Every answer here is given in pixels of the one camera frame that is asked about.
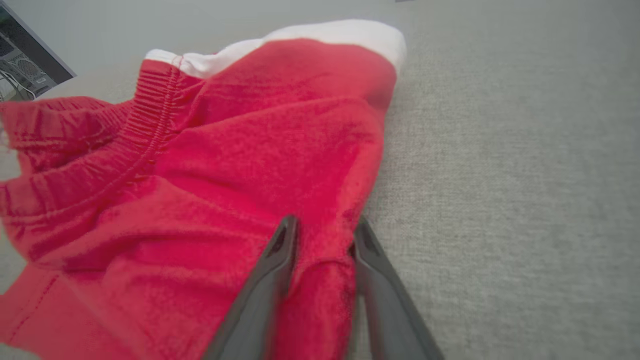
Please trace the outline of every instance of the speaker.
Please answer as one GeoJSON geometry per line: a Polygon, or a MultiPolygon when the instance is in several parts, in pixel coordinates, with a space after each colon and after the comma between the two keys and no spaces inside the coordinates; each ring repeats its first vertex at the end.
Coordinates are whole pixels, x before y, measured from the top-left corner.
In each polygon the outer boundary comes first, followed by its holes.
{"type": "Polygon", "coordinates": [[[36,96],[57,85],[2,34],[0,34],[0,69],[13,75],[20,84],[36,96]]]}

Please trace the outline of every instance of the gray surface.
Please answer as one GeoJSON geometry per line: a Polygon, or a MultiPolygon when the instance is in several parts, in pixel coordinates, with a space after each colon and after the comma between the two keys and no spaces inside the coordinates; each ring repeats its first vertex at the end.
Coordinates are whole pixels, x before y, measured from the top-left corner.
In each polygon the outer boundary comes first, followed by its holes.
{"type": "MultiPolygon", "coordinates": [[[[445,356],[640,358],[640,3],[381,9],[409,58],[365,214],[445,356]]],[[[121,101],[137,67],[46,96],[121,101]]]]}

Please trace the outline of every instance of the red fabric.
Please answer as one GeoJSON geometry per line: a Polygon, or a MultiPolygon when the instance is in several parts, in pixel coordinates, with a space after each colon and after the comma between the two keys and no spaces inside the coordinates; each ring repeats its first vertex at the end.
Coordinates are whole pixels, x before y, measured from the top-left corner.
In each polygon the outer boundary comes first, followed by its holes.
{"type": "Polygon", "coordinates": [[[145,60],[134,99],[2,105],[29,261],[0,336],[46,359],[198,359],[280,219],[300,218],[277,359],[341,359],[352,232],[396,72],[355,45],[270,42],[210,78],[145,60]]]}

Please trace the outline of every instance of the stitching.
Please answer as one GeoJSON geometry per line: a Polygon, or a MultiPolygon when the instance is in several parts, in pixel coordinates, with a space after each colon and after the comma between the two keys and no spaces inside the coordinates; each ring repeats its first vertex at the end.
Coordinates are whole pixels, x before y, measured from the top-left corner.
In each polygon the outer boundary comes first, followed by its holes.
{"type": "Polygon", "coordinates": [[[145,148],[143,154],[138,158],[138,160],[136,160],[129,168],[124,170],[120,176],[117,176],[114,180],[110,181],[108,184],[105,184],[105,186],[101,191],[97,192],[95,195],[91,197],[88,197],[75,204],[71,204],[66,208],[61,208],[54,211],[46,211],[38,215],[26,215],[26,216],[15,217],[15,216],[10,216],[9,214],[4,214],[5,215],[3,217],[4,220],[12,224],[23,224],[23,225],[46,221],[51,217],[63,215],[67,211],[71,211],[75,208],[80,208],[82,206],[85,206],[86,204],[96,201],[97,199],[101,198],[105,193],[110,192],[112,188],[116,187],[117,183],[122,182],[123,179],[130,177],[131,176],[130,173],[133,170],[139,168],[140,165],[146,162],[146,157],[152,152],[151,149],[157,147],[156,145],[159,143],[160,141],[159,139],[164,138],[164,133],[165,133],[164,130],[167,128],[167,125],[168,125],[167,116],[170,112],[168,105],[169,103],[173,103],[173,97],[175,96],[175,87],[180,74],[180,70],[175,67],[172,67],[171,71],[172,71],[172,74],[170,75],[169,83],[165,88],[166,93],[164,95],[163,110],[160,114],[160,119],[158,119],[159,120],[157,123],[158,126],[156,127],[156,131],[151,141],[149,142],[149,145],[145,148]]]}
{"type": "Polygon", "coordinates": [[[38,310],[38,308],[40,307],[40,304],[42,303],[42,301],[44,300],[45,296],[49,293],[49,290],[51,290],[51,288],[53,287],[53,284],[58,280],[58,275],[56,275],[53,279],[51,279],[51,281],[49,281],[49,284],[47,285],[47,287],[45,288],[45,290],[42,292],[42,295],[40,296],[40,298],[38,299],[38,303],[36,304],[36,306],[33,308],[32,312],[30,315],[27,315],[24,319],[22,319],[22,321],[18,324],[18,326],[15,328],[15,330],[13,331],[13,333],[11,334],[11,337],[9,338],[9,343],[11,343],[13,341],[13,338],[18,335],[18,332],[20,331],[20,328],[22,328],[22,326],[24,325],[24,323],[27,322],[27,320],[29,320],[31,318],[31,316],[33,316],[36,311],[38,310]]]}

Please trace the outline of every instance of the cable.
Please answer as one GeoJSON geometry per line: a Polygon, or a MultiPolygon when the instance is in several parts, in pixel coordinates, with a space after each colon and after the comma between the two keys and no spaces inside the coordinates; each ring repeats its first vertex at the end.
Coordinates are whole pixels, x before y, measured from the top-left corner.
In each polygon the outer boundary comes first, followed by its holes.
{"type": "Polygon", "coordinates": [[[16,94],[18,94],[22,100],[25,100],[25,101],[26,101],[26,99],[24,98],[24,95],[20,92],[20,89],[18,89],[18,88],[15,86],[15,84],[11,81],[11,79],[9,79],[8,77],[6,77],[6,73],[5,73],[4,71],[2,71],[2,70],[0,70],[0,72],[2,72],[2,73],[3,73],[3,74],[2,74],[2,79],[0,79],[0,80],[6,79],[6,80],[7,80],[7,82],[8,82],[9,84],[11,84],[11,86],[13,86],[13,88],[15,89],[16,94]]]}
{"type": "Polygon", "coordinates": [[[33,99],[32,99],[32,100],[35,100],[35,99],[36,99],[36,94],[34,94],[31,90],[29,90],[29,89],[27,89],[26,87],[24,87],[22,84],[20,84],[20,83],[19,83],[19,82],[18,82],[18,81],[13,77],[13,75],[9,74],[8,72],[2,71],[2,70],[0,70],[0,72],[1,72],[3,75],[8,76],[8,77],[9,77],[9,78],[11,78],[12,80],[14,80],[14,81],[15,81],[15,83],[16,83],[16,84],[18,84],[18,86],[19,86],[19,87],[21,87],[21,88],[23,88],[23,89],[24,89],[24,91],[26,91],[26,92],[28,92],[29,94],[31,94],[31,95],[33,96],[33,99]]]}

